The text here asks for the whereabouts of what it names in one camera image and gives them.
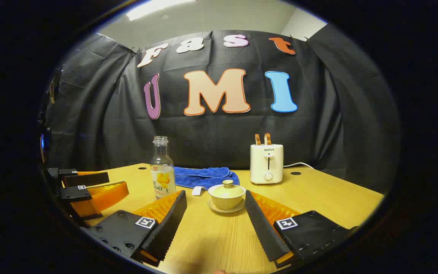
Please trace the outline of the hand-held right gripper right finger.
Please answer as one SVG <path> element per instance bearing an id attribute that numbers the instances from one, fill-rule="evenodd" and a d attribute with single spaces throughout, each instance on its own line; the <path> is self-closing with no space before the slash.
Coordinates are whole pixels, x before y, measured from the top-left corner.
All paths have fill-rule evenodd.
<path id="1" fill-rule="evenodd" d="M 358 226 L 347 229 L 316 210 L 299 213 L 253 191 L 246 191 L 245 208 L 268 260 L 278 268 L 311 263 L 358 231 Z"/>

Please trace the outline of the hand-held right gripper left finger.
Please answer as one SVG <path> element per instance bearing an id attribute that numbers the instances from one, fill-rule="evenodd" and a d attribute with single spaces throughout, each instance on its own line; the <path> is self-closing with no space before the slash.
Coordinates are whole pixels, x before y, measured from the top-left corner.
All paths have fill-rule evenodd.
<path id="1" fill-rule="evenodd" d="M 81 230 L 120 256 L 157 267 L 165 260 L 186 209 L 186 192 L 181 190 L 132 213 L 117 210 Z"/>

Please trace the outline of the cream teacup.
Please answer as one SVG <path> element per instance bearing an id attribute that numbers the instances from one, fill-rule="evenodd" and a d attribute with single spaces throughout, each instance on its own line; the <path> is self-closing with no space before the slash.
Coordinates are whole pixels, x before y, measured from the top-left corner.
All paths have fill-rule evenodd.
<path id="1" fill-rule="evenodd" d="M 212 196 L 211 194 L 208 194 L 211 197 L 214 205 L 216 205 L 217 207 L 221 208 L 221 209 L 231 209 L 234 208 L 236 206 L 238 206 L 243 198 L 243 196 L 245 195 L 245 193 L 241 196 L 237 196 L 237 197 L 232 197 L 232 198 L 223 198 L 223 197 L 215 197 Z"/>

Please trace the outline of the cream teacup lid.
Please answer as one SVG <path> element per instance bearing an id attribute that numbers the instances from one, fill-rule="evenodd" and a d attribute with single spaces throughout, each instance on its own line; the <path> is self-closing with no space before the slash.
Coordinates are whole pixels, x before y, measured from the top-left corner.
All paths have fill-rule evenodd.
<path id="1" fill-rule="evenodd" d="M 208 191 L 212 196 L 223 198 L 237 197 L 245 193 L 245 189 L 235 185 L 231 179 L 223 181 L 221 185 L 212 186 Z"/>

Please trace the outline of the clear water bottle yellow label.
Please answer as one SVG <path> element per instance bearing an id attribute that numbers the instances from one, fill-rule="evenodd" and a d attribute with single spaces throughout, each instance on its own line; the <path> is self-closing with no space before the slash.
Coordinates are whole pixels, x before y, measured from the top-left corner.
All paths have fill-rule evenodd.
<path id="1" fill-rule="evenodd" d="M 151 159 L 151 178 L 156 199 L 161 199 L 176 190 L 174 163 L 168 153 L 168 137 L 153 138 L 154 154 Z"/>

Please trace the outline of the cream saucer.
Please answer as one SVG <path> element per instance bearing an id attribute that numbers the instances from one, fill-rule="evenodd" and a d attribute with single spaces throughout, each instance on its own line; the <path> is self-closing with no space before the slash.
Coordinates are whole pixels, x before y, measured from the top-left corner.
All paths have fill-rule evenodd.
<path id="1" fill-rule="evenodd" d="M 216 205 L 214 205 L 212 199 L 209 199 L 208 207 L 217 213 L 236 213 L 245 207 L 245 199 L 242 198 L 240 204 L 234 208 L 231 208 L 231 209 L 221 209 L 221 208 L 217 207 Z"/>

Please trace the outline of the blue towel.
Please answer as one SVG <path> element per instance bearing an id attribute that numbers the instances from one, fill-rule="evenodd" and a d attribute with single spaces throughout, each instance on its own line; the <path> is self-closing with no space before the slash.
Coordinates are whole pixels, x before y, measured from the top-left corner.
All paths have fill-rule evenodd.
<path id="1" fill-rule="evenodd" d="M 228 167 L 192 169 L 176 166 L 173 169 L 173 181 L 176 186 L 192 189 L 193 196 L 200 196 L 203 190 L 222 185 L 224 181 L 240 185 L 238 175 Z"/>

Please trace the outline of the cream toaster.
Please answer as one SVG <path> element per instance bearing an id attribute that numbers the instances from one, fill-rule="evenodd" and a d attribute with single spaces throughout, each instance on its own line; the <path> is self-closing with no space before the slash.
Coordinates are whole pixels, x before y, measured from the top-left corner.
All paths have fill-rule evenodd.
<path id="1" fill-rule="evenodd" d="M 250 146 L 250 181 L 278 184 L 283 179 L 284 147 L 280 144 Z"/>

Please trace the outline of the black backdrop cloth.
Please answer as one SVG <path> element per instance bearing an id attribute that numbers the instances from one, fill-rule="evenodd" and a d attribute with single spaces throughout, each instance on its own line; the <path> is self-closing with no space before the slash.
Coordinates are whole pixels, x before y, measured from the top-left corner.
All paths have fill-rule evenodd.
<path id="1" fill-rule="evenodd" d="M 179 167 L 250 167 L 255 134 L 305 162 L 384 194 L 400 154 L 400 122 L 382 73 L 331 25 L 306 41 L 276 33 L 190 33 L 137 52 L 96 33 L 57 71 L 44 111 L 49 165 L 105 170 L 146 163 L 169 138 Z"/>

